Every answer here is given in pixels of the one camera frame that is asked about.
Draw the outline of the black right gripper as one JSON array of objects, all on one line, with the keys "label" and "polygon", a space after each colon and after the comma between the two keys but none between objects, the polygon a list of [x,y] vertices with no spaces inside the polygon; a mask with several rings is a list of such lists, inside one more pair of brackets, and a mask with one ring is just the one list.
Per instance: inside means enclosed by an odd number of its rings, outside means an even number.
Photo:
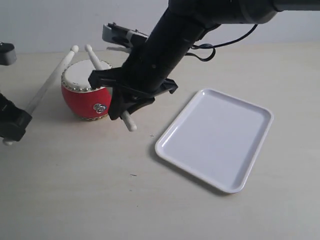
[{"label": "black right gripper", "polygon": [[178,64],[178,48],[169,44],[148,45],[127,49],[129,56],[121,67],[93,70],[88,77],[92,89],[112,88],[108,114],[116,120],[152,104],[155,96],[173,94],[178,85],[168,76]]}]

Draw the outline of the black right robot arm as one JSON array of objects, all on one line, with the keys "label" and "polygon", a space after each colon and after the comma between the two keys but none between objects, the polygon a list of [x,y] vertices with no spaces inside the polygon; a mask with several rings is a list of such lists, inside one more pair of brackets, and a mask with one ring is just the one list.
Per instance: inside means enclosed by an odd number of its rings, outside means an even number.
[{"label": "black right robot arm", "polygon": [[129,49],[121,67],[94,70],[89,78],[93,89],[112,88],[109,117],[132,114],[163,93],[174,93],[177,84],[170,73],[197,49],[196,42],[224,24],[269,22],[283,11],[317,11],[317,0],[171,0],[150,35],[115,23],[104,25],[102,38]]}]

